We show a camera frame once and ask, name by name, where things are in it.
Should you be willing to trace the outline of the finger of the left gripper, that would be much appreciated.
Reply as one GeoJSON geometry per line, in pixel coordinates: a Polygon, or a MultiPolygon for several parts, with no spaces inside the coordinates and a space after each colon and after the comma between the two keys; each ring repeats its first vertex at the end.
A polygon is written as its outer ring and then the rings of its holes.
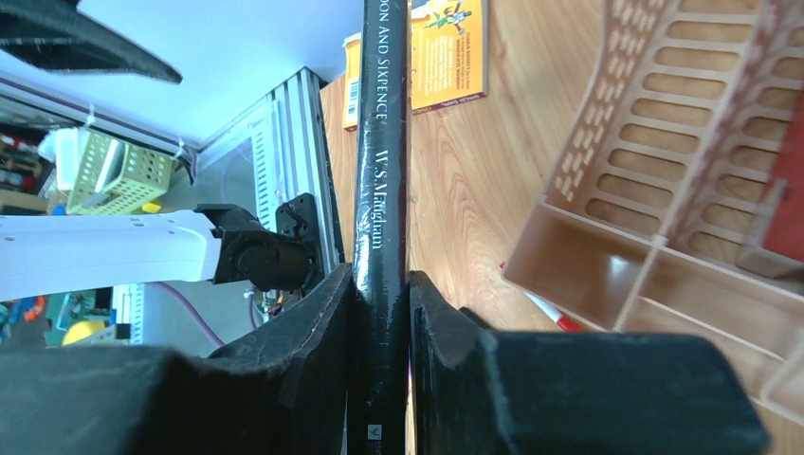
{"type": "Polygon", "coordinates": [[[80,12],[76,1],[3,1],[1,50],[53,73],[131,73],[171,83],[183,80],[152,52],[80,12]]]}

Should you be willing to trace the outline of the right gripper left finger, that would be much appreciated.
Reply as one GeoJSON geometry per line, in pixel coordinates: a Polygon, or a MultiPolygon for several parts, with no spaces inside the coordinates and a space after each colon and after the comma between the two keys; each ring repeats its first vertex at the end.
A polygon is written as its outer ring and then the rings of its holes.
{"type": "Polygon", "coordinates": [[[5,454],[338,454],[352,267],[209,357],[89,344],[1,354],[5,454]]]}

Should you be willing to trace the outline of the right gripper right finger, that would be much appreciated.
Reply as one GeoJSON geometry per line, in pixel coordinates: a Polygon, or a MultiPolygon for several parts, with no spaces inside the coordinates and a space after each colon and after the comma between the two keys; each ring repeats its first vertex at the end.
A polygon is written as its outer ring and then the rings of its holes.
{"type": "Polygon", "coordinates": [[[410,306],[421,454],[761,454],[771,443],[704,338],[494,330],[421,271],[410,306]]]}

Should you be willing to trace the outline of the black notebook with sticker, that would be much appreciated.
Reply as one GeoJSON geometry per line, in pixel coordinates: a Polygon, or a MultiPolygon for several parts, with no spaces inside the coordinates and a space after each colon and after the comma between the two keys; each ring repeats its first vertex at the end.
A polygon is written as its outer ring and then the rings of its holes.
{"type": "Polygon", "coordinates": [[[410,4],[367,1],[363,18],[347,451],[402,454],[410,330],[410,4]]]}

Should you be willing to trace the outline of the beige plastic file organizer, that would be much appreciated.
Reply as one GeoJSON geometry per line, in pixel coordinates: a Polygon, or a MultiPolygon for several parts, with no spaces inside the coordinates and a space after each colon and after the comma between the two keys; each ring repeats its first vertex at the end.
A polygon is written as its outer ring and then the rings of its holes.
{"type": "Polygon", "coordinates": [[[606,1],[598,61],[504,276],[599,331],[714,343],[803,420],[803,283],[752,231],[803,91],[799,1],[606,1]]]}

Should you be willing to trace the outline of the orange yellow booklet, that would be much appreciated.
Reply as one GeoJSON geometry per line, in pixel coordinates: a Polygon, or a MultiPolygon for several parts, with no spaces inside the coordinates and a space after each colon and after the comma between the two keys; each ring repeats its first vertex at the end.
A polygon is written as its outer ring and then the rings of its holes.
{"type": "Polygon", "coordinates": [[[411,10],[415,115],[488,94],[488,10],[483,0],[428,1],[411,10]]]}

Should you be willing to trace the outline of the red binder folder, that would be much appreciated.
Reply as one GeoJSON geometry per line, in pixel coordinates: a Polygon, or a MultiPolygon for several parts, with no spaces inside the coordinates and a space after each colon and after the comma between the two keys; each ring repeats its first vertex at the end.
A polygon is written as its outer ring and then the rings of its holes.
{"type": "Polygon", "coordinates": [[[773,205],[762,240],[764,249],[803,262],[803,95],[795,105],[763,203],[773,205]]]}

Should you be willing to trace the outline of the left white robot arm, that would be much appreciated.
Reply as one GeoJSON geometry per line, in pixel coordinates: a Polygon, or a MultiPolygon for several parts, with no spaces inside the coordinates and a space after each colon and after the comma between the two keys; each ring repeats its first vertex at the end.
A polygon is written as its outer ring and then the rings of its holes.
{"type": "MultiPolygon", "coordinates": [[[[132,74],[179,83],[169,63],[82,14],[73,1],[5,1],[1,46],[56,72],[132,74]]],[[[267,109],[252,137],[257,209],[206,204],[157,214],[5,215],[1,297],[17,300],[146,282],[247,281],[260,290],[315,288],[334,267],[326,245],[334,197],[316,77],[299,74],[299,125],[267,109]]]]}

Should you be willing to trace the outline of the white red whiteboard marker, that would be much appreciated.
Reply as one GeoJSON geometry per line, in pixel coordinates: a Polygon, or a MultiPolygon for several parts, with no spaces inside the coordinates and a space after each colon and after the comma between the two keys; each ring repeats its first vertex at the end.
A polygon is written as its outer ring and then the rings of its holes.
{"type": "Polygon", "coordinates": [[[573,319],[569,318],[566,314],[559,311],[554,304],[543,300],[540,297],[526,291],[524,289],[518,288],[519,292],[529,299],[540,311],[541,313],[551,320],[556,327],[564,333],[585,333],[587,329],[576,323],[573,319]]]}

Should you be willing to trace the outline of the green perforated storage basket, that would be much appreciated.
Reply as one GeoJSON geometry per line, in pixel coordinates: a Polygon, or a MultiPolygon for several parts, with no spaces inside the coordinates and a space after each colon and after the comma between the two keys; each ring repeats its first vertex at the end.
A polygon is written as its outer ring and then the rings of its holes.
{"type": "Polygon", "coordinates": [[[167,192],[174,171],[169,156],[91,130],[77,133],[80,161],[68,214],[133,213],[167,192]]]}

